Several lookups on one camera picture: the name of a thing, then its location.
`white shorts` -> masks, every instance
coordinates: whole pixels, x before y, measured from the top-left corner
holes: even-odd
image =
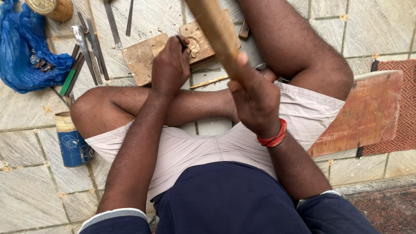
[[[287,121],[291,135],[308,150],[327,129],[344,101],[296,86],[275,82],[281,88],[279,117]],[[133,121],[85,141],[112,163]],[[156,169],[147,199],[168,190],[188,167],[219,161],[235,161],[260,168],[277,179],[266,147],[241,122],[218,136],[191,135],[177,127],[162,130]]]

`hand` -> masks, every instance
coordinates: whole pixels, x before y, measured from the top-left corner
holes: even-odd
[[[228,82],[241,122],[259,138],[268,139],[280,131],[280,88],[248,63],[245,52],[237,56],[236,80]]]
[[[178,38],[169,38],[165,48],[153,60],[152,90],[154,93],[173,98],[179,88],[189,78],[189,53],[187,48],[182,53],[182,45]]]

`cylindrical container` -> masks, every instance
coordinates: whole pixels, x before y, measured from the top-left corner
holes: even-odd
[[[93,150],[72,123],[70,112],[55,114],[59,147],[66,167],[79,167],[94,159]]]
[[[25,0],[36,13],[58,21],[67,21],[72,17],[71,0]]]

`man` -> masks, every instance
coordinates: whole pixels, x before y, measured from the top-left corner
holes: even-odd
[[[172,37],[154,60],[152,89],[95,88],[75,102],[75,126],[113,162],[81,234],[150,233],[148,200],[157,233],[377,233],[305,151],[348,96],[348,64],[285,0],[240,5],[271,70],[254,70],[241,52],[229,90],[179,90],[189,49]],[[289,84],[273,84],[272,71]],[[239,123],[221,136],[172,127],[210,117]]]

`foot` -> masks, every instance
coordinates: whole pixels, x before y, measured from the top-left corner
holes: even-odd
[[[278,79],[277,75],[269,67],[261,70],[260,73],[270,82],[274,82]],[[239,123],[240,118],[238,118],[237,107],[235,106],[234,99],[230,92],[227,92],[227,94],[227,111],[225,116],[233,122]]]

